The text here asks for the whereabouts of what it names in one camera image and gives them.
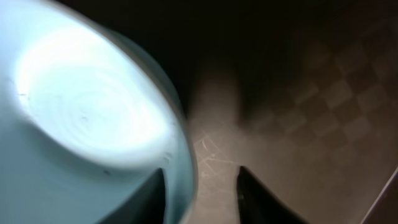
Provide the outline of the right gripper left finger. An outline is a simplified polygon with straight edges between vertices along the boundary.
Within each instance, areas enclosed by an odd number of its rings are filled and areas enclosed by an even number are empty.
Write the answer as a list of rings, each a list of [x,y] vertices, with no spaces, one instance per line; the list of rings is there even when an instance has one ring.
[[[165,193],[164,173],[157,169],[136,193],[99,224],[163,224]]]

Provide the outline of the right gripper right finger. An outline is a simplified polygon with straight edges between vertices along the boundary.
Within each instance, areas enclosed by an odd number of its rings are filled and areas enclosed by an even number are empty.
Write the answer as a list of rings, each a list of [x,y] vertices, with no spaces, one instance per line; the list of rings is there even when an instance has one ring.
[[[245,166],[236,179],[240,224],[306,224]]]

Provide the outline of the light blue rice bowl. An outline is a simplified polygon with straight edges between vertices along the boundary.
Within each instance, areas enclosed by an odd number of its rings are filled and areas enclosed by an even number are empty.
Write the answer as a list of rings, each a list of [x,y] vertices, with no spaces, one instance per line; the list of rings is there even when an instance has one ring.
[[[186,223],[197,163],[160,65],[55,1],[2,1],[1,222],[100,223],[157,169]]]

